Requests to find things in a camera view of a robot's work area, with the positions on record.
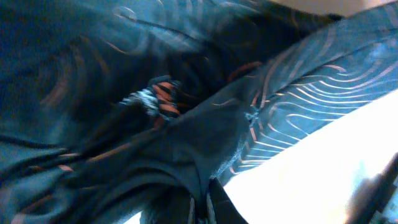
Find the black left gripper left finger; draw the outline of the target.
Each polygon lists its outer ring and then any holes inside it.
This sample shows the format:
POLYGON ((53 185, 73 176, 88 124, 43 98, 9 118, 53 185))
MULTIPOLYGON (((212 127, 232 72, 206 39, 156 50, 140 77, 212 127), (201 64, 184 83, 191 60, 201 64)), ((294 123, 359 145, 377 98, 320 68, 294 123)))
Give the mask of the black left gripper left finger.
POLYGON ((248 224, 224 191, 218 179, 211 179, 206 195, 209 224, 248 224))

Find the black patterned cycling jersey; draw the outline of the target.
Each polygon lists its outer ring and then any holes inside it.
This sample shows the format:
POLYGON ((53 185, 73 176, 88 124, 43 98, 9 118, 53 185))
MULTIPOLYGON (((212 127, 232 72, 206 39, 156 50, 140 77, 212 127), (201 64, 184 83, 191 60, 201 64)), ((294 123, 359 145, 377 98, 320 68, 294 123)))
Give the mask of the black patterned cycling jersey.
POLYGON ((396 89, 396 1, 2 1, 1 222, 208 223, 211 179, 396 89))

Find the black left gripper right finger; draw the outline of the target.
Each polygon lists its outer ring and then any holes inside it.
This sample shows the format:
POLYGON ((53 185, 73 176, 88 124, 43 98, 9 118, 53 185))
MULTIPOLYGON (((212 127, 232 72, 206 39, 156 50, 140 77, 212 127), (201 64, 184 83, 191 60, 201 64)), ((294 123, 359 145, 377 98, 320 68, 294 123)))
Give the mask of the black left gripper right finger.
POLYGON ((397 224, 397 154, 354 192, 346 224, 397 224))

